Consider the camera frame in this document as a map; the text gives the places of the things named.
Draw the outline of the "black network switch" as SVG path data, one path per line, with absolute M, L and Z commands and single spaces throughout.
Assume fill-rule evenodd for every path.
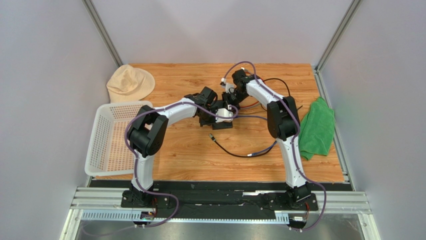
M 217 115 L 218 114 L 217 111 L 219 109 L 221 109 L 221 108 L 224 108 L 225 104 L 224 104 L 223 100 L 218 100 L 213 106 L 216 108 L 215 114 Z M 225 129 L 232 129 L 233 128 L 233 123 L 232 122 L 223 121 L 223 122 L 213 123 L 211 126 L 212 126 L 212 129 L 214 131 L 215 130 L 225 130 Z

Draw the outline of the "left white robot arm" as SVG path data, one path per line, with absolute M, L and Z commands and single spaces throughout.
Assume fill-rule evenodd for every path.
M 219 110 L 226 108 L 218 94 L 208 87 L 163 107 L 142 106 L 125 129 L 124 141 L 133 153 L 134 167 L 131 187 L 123 192 L 121 206 L 156 206 L 160 194 L 153 191 L 154 160 L 170 125 L 198 117 L 201 126 L 212 126 L 219 119 Z

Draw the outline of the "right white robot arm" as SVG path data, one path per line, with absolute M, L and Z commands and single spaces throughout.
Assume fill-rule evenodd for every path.
M 266 107 L 267 128 L 279 146 L 285 167 L 288 189 L 282 197 L 290 208 L 305 207 L 312 191 L 299 152 L 301 126 L 295 99 L 276 93 L 255 73 L 248 75 L 243 69 L 232 74 L 232 81 L 229 83 L 226 77 L 221 79 L 225 89 L 223 99 L 229 105 L 238 106 L 247 97 L 253 97 Z

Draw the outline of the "white plastic basket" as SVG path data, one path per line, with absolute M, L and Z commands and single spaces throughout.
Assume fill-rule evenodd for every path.
M 132 174 L 134 155 L 125 144 L 125 129 L 143 106 L 150 101 L 138 100 L 101 105 L 95 115 L 88 145 L 85 173 L 92 177 Z

